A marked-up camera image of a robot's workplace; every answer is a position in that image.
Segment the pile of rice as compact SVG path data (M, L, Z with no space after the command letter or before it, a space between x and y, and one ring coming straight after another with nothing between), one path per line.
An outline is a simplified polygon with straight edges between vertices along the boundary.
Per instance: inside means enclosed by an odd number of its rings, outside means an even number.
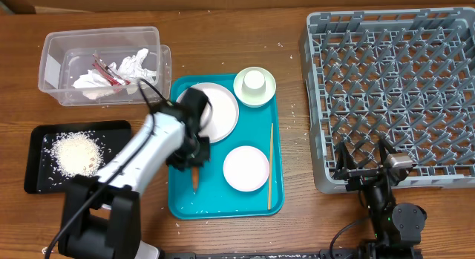
M105 165L105 135L95 131L46 134L42 140L40 169L50 186L59 186L76 175L92 177Z

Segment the large white plate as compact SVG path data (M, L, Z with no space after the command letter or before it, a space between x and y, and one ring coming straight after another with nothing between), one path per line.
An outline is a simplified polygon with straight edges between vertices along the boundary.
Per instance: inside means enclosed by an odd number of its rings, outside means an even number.
M192 85L204 92L211 105L206 105L200 126L200 137L208 137L210 143L219 142L228 137L238 123L239 107L235 96L222 85L204 82Z

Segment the white napkin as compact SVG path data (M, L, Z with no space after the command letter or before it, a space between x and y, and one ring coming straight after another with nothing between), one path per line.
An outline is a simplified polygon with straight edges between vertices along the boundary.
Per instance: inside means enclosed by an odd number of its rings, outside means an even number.
M75 89L85 89L82 94L91 100L126 91L128 95L138 90L137 82L144 79L152 85L157 84L157 72L143 67L143 62L149 54L149 49L142 48L135 55L125 57L120 66L112 62L108 66L122 78L131 82L130 85L111 86L110 83L93 67L86 74L82 74L72 84Z

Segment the red snack wrapper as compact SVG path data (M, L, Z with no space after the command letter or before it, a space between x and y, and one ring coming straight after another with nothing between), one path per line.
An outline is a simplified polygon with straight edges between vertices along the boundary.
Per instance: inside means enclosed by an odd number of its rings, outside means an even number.
M112 70L107 64L105 64L99 57L99 54L95 52L93 54L94 63L92 66L110 83L111 86L130 85L131 82L122 78L118 73Z

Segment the orange carrot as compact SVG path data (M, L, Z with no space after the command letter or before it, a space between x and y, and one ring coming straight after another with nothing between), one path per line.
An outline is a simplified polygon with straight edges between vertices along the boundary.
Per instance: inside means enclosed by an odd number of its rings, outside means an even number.
M198 186L199 186L199 177L200 177L199 170L200 169L197 166L194 166L191 169L191 180L192 180L192 188L193 188L194 193L197 192Z

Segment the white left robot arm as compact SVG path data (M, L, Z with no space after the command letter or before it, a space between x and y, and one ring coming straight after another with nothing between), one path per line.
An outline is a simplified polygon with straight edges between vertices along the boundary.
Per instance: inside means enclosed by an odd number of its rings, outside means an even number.
M77 175L66 189L59 233L47 248L70 258L162 258L142 239L140 200L161 165L197 170L210 159L200 120L210 101L189 88L179 102L149 108L139 132L95 176Z

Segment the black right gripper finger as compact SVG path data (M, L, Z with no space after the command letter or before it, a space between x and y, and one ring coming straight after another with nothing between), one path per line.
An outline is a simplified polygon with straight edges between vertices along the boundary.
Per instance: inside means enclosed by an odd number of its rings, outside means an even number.
M396 155L398 154L396 149L385 138L379 138L378 147L381 164L385 168L394 168Z
M344 141L340 141L336 146L338 159L336 163L336 171L355 170L357 165L355 160L351 157Z

